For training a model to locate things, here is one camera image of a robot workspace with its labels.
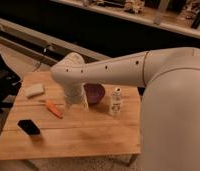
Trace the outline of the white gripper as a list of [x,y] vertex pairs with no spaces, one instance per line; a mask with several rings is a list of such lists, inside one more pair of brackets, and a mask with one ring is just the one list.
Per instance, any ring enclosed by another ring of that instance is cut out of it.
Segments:
[[63,87],[65,107],[70,109],[72,105],[82,105],[88,109],[86,92],[82,84],[65,85]]

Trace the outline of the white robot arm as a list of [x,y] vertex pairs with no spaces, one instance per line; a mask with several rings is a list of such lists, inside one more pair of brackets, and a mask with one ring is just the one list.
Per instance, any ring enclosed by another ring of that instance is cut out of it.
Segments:
[[149,50],[86,63],[72,52],[51,67],[67,104],[84,83],[143,87],[142,171],[200,171],[200,49]]

